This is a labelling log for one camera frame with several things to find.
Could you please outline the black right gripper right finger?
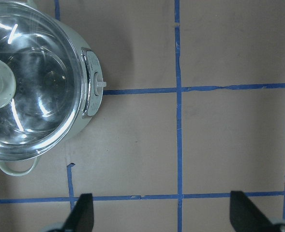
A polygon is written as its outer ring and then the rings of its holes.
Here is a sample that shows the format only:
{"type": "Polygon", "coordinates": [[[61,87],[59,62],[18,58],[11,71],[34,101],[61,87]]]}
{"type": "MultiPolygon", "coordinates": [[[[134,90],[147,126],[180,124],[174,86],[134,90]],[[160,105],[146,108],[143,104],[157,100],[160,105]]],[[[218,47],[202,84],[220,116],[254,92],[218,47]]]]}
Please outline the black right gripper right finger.
{"type": "Polygon", "coordinates": [[[229,219],[236,232],[274,232],[274,225],[242,191],[230,192],[229,219]]]}

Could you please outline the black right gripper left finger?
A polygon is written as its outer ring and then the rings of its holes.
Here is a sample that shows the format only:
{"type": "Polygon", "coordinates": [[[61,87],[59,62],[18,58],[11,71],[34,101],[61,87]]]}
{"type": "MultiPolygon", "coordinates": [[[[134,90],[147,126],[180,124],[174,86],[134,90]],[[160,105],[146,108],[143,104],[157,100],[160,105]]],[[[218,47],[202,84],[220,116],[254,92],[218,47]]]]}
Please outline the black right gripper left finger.
{"type": "Polygon", "coordinates": [[[93,196],[81,194],[73,210],[63,224],[62,232],[91,232],[94,226],[93,196]]]}

